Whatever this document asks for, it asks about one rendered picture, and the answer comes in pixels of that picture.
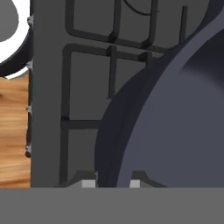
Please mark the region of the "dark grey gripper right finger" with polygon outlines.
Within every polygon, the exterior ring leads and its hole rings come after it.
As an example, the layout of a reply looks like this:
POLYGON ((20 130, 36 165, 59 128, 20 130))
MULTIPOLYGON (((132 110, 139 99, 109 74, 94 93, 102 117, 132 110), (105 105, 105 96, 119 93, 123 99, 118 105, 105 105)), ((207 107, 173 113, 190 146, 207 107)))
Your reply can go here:
POLYGON ((145 171, 133 171, 130 184, 130 188, 149 188, 149 187, 164 187, 164 185, 149 179, 145 171))

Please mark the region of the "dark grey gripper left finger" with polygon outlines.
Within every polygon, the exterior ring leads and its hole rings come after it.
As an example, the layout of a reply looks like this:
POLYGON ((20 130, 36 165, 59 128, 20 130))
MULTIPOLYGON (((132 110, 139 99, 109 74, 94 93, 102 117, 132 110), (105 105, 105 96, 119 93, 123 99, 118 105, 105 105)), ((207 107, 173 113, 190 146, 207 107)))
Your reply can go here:
POLYGON ((54 186, 56 188, 63 188, 72 186, 82 180, 95 180, 96 172, 93 170, 75 171, 74 175, 69 178, 68 171, 61 171, 59 173, 59 182, 54 186))

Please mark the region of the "dark grey pot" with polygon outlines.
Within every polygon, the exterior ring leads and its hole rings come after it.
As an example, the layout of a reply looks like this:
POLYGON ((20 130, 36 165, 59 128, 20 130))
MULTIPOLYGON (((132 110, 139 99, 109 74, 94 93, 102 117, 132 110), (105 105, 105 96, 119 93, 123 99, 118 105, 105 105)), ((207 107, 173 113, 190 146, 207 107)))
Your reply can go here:
POLYGON ((133 171, 165 187, 224 187, 224 0, 210 0, 192 35, 118 91, 94 168, 100 187, 127 187, 133 171))

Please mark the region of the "grey hob with black grates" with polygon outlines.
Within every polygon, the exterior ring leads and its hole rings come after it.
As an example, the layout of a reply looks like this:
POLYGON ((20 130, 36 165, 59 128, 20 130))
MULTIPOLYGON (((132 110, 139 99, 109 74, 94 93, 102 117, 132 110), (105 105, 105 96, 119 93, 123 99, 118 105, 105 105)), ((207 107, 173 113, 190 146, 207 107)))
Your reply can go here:
POLYGON ((138 71, 190 36, 209 0, 33 0, 31 186, 95 171, 98 126, 138 71))

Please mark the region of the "white and black round dish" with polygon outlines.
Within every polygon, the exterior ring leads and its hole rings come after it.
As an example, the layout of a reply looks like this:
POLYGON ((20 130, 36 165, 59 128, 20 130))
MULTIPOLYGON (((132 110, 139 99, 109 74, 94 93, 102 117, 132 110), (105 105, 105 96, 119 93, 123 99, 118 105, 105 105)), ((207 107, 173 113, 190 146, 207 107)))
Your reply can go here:
POLYGON ((32 0, 0 0, 0 77, 17 78, 32 59, 32 0))

